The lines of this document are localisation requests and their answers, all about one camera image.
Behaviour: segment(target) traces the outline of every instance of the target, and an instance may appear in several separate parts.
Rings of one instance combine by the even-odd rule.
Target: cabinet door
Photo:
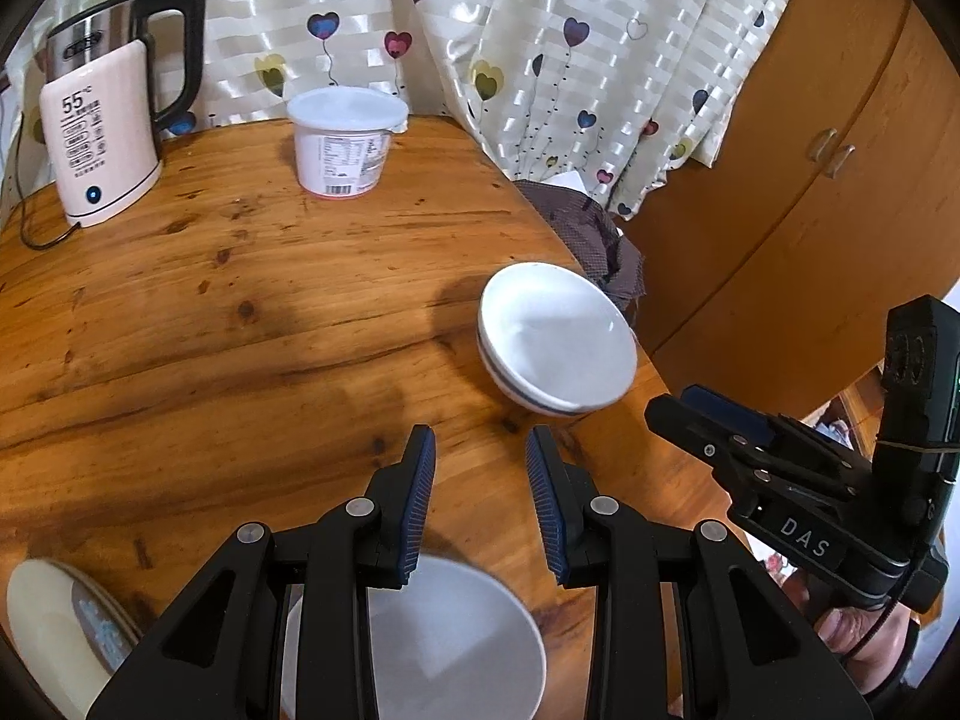
[[[883,357],[890,308],[956,281],[960,76],[915,8],[844,143],[837,176],[653,356],[670,389],[803,416]]]
[[[716,166],[669,173],[625,226],[646,257],[637,335],[656,350],[739,268],[819,166],[817,135],[839,137],[866,103],[908,0],[790,0],[736,107]],[[829,156],[829,149],[824,157]]]

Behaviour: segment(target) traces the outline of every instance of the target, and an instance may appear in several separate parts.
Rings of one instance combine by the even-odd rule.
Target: nutrition label
[[[106,163],[107,138],[99,98],[91,98],[90,87],[61,100],[64,117],[59,127],[66,157],[74,178],[86,175]]]
[[[320,175],[325,186],[323,193],[350,196],[360,194],[376,184],[389,145],[390,136],[380,132],[321,136]]]

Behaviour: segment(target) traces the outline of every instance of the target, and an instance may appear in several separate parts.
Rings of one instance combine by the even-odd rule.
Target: human hand
[[[804,611],[810,601],[806,572],[800,570],[792,574],[784,582],[784,592],[795,607]],[[843,655],[853,649],[881,613],[882,610],[832,608],[817,620],[813,630],[832,653]],[[890,676],[904,652],[909,624],[910,610],[903,604],[897,604],[874,637],[847,662],[847,673],[861,693],[876,690]]]

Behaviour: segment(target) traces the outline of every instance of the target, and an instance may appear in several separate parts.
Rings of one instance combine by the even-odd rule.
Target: dark checkered fabric
[[[646,292],[643,255],[621,237],[607,212],[582,191],[536,181],[514,183],[560,236],[587,278],[627,314]]]

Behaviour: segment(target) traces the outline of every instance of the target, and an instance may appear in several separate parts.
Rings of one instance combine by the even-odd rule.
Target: kettle logo
[[[99,45],[103,39],[104,33],[98,29],[95,32],[90,32],[90,34],[83,36],[77,42],[71,43],[64,49],[64,62],[69,62],[73,57],[78,55],[78,53],[86,52],[94,46]]]

